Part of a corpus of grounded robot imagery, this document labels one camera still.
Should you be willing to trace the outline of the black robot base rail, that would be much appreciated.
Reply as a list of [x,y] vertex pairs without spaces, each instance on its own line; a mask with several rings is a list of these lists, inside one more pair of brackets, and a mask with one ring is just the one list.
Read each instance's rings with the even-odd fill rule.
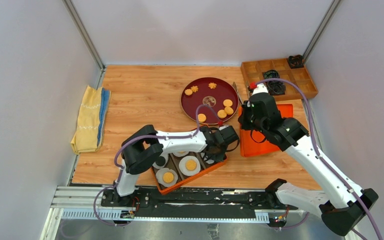
[[274,222],[295,207],[277,203],[263,191],[240,191],[222,188],[180,188],[166,195],[155,187],[139,187],[127,196],[119,196],[112,187],[103,189],[93,200],[96,211],[120,210],[116,222],[127,219],[182,221],[259,221]]

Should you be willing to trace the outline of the orange cookie box tray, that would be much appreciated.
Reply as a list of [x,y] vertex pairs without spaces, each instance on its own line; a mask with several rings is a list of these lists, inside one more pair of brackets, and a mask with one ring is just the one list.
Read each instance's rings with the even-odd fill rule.
[[[212,165],[206,164],[201,158],[201,152],[207,146],[206,138],[204,134],[200,131],[200,127],[192,131],[187,132],[164,132],[157,131],[156,136],[158,137],[158,142],[162,144],[163,153],[169,154],[168,162],[164,168],[169,168],[174,170],[178,174],[178,181],[175,185],[171,187],[164,187],[158,183],[156,178],[156,172],[159,169],[151,168],[154,179],[157,183],[157,188],[159,192],[163,195],[166,195],[179,187],[210,173],[211,171],[219,168],[224,164],[223,162],[215,162]],[[189,152],[186,156],[194,156],[198,158],[200,163],[200,172],[193,176],[186,176],[180,172],[179,162],[184,157],[176,157],[173,155],[174,152]]]

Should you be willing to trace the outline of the black chocolate cookie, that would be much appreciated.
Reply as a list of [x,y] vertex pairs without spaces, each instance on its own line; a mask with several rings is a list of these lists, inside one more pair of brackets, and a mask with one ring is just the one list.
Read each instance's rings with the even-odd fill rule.
[[155,161],[155,165],[158,168],[163,168],[166,164],[166,159],[163,156],[159,156],[157,160]]

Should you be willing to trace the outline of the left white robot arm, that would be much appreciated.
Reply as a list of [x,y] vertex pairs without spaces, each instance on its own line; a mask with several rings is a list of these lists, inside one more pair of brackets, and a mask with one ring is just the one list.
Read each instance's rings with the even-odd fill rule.
[[125,140],[114,162],[120,169],[114,182],[110,203],[122,207],[138,203],[135,185],[139,176],[151,170],[157,188],[166,195],[224,164],[230,146],[237,148],[240,139],[229,125],[201,125],[192,131],[165,132],[145,125]]

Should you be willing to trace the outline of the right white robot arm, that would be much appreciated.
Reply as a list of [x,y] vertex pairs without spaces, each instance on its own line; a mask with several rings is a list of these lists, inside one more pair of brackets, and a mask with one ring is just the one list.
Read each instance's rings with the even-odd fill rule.
[[253,93],[243,103],[238,121],[241,129],[262,133],[266,141],[293,157],[322,188],[307,190],[279,178],[266,188],[270,208],[297,207],[320,217],[333,233],[346,236],[379,199],[372,188],[363,189],[339,170],[297,119],[282,117],[268,93]]

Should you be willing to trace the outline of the orange box lid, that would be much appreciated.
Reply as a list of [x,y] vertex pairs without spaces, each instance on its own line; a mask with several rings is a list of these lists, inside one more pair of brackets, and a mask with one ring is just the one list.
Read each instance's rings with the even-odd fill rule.
[[[293,117],[294,107],[291,103],[277,105],[282,117]],[[250,130],[239,130],[240,155],[245,158],[266,155],[280,151],[279,147],[264,140],[265,136],[260,132]]]

